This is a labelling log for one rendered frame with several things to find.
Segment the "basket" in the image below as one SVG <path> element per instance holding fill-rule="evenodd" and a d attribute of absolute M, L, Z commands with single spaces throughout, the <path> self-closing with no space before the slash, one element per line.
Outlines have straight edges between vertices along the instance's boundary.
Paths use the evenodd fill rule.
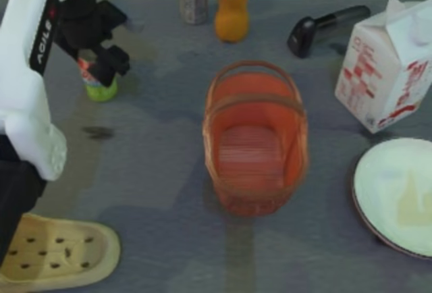
<path fill-rule="evenodd" d="M 233 72 L 256 67 L 271 70 Z M 307 167 L 307 122 L 290 76 L 266 61 L 223 68 L 207 93 L 205 163 L 221 204 L 234 215 L 276 212 Z"/>

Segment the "white robotic arm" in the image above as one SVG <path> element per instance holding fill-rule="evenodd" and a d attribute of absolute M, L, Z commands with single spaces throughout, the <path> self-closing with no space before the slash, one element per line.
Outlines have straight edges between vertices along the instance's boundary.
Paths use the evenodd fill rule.
<path fill-rule="evenodd" d="M 64 135 L 51 123 L 42 77 L 59 1 L 9 0 L 0 27 L 0 134 L 46 181 L 59 178 L 67 153 Z"/>

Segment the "robotic arm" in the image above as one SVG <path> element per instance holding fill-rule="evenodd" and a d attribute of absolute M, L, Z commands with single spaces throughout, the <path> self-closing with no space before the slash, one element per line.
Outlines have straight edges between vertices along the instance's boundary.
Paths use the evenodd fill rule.
<path fill-rule="evenodd" d="M 102 42 L 126 20 L 107 1 L 8 1 L 0 26 L 0 264 L 22 214 L 66 162 L 66 139 L 51 122 L 43 81 L 52 44 L 74 60 L 81 49 L 93 51 L 89 72 L 110 86 L 129 70 L 129 56 Z"/>

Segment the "bottle label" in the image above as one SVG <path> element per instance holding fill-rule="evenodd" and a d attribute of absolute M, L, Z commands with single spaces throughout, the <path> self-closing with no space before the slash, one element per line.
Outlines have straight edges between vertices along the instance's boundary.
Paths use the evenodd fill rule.
<path fill-rule="evenodd" d="M 102 87 L 103 85 L 95 78 L 93 77 L 89 72 L 88 68 L 91 66 L 91 63 L 78 58 L 78 67 L 81 71 L 81 77 L 84 81 L 85 85 L 90 87 Z"/>

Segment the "gray table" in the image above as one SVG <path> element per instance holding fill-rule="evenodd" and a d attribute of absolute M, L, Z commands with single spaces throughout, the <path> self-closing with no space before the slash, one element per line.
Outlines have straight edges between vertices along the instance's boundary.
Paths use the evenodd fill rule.
<path fill-rule="evenodd" d="M 303 16 L 349 5 L 383 10 L 385 0 L 253 0 L 251 31 L 224 45 L 204 26 L 185 26 L 176 0 L 116 0 L 132 18 L 116 32 L 132 71 L 110 103 L 90 102 L 78 68 L 55 49 L 47 72 L 53 119 L 69 140 L 69 161 L 35 213 L 95 220 L 116 229 L 123 256 L 105 281 L 68 292 L 391 293 L 430 292 L 432 264 L 378 244 L 348 195 L 350 166 L 370 146 L 333 95 L 348 36 L 294 58 L 286 37 Z M 211 16 L 215 12 L 211 3 Z M 201 121 L 209 82 L 240 59 L 290 72 L 310 125 L 310 170 L 291 201 L 255 221 L 222 212 L 204 167 Z M 427 97 L 418 113 L 389 129 L 432 140 Z M 114 130 L 90 140 L 86 126 Z"/>

